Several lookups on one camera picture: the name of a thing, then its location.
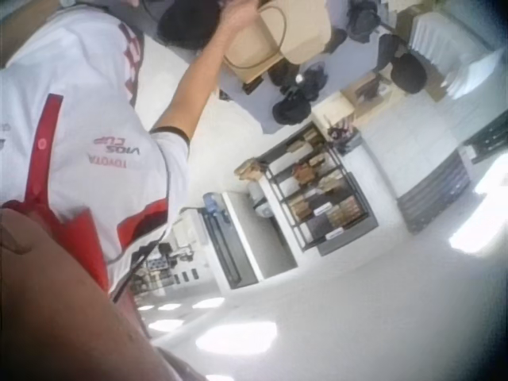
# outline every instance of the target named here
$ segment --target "shelf label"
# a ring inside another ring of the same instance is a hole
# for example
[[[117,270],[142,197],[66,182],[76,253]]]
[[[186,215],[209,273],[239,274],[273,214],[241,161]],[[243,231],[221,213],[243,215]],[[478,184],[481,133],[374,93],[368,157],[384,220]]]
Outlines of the shelf label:
[[[324,212],[328,212],[330,209],[333,208],[333,205],[331,202],[327,202],[325,205],[321,205],[317,209],[314,210],[314,216],[319,216],[320,214],[323,214]]]
[[[340,236],[344,232],[344,228],[338,228],[333,230],[332,232],[325,235],[325,238],[327,241],[331,240],[332,238],[335,238],[336,236]]]

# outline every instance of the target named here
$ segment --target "person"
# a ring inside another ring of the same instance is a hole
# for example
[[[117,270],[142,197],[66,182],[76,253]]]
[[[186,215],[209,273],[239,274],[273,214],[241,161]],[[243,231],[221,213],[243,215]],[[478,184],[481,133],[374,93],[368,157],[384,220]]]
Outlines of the person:
[[[101,10],[59,12],[0,71],[2,379],[204,380],[111,295],[184,203],[189,142],[257,6],[225,4],[150,132],[131,104],[140,39]]]
[[[57,13],[0,71],[0,205],[36,214],[104,291],[117,291],[185,202],[190,140],[226,50],[257,7],[225,3],[150,132],[132,107],[140,38],[94,7]]]

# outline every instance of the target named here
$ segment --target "white shirt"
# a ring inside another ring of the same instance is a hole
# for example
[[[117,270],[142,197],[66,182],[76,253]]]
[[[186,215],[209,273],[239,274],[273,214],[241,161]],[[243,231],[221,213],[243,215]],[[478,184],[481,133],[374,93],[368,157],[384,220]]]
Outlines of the white shirt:
[[[131,255],[168,231],[187,193],[186,141],[150,135],[129,104],[139,61],[130,29],[82,8],[53,18],[0,71],[0,204],[24,201],[33,155],[50,152],[49,208],[61,222],[90,210],[110,290]],[[153,203],[167,205],[164,223],[128,242],[125,226]]]

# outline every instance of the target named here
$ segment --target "fluorescent light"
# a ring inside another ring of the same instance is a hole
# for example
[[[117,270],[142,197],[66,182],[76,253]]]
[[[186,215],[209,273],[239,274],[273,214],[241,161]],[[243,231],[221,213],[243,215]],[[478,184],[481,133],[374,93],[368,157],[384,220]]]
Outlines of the fluorescent light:
[[[216,308],[219,307],[223,302],[224,298],[211,298],[194,304],[192,308]]]
[[[160,332],[172,332],[183,324],[183,320],[158,320],[148,324],[148,327]]]
[[[221,325],[196,340],[198,348],[222,355],[249,356],[266,352],[277,337],[270,321]]]
[[[233,377],[229,377],[228,375],[208,375],[206,379],[208,379],[208,381],[235,381]]]
[[[138,311],[148,311],[148,310],[151,310],[154,306],[141,306],[141,307],[138,307]]]
[[[473,215],[450,238],[450,245],[469,254],[487,246],[508,219],[508,187],[498,187],[488,193]]]
[[[508,175],[508,153],[501,155],[491,165],[484,177],[475,187],[477,194],[486,194],[499,187]]]
[[[159,311],[173,311],[179,308],[181,304],[178,303],[170,303],[170,304],[164,304],[163,306],[159,307]]]

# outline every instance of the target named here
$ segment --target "hand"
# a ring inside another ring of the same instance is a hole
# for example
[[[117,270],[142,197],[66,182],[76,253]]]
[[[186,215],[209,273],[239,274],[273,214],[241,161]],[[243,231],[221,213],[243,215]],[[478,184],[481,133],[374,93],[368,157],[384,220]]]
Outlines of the hand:
[[[251,25],[258,17],[259,0],[226,0],[220,27],[231,36]]]

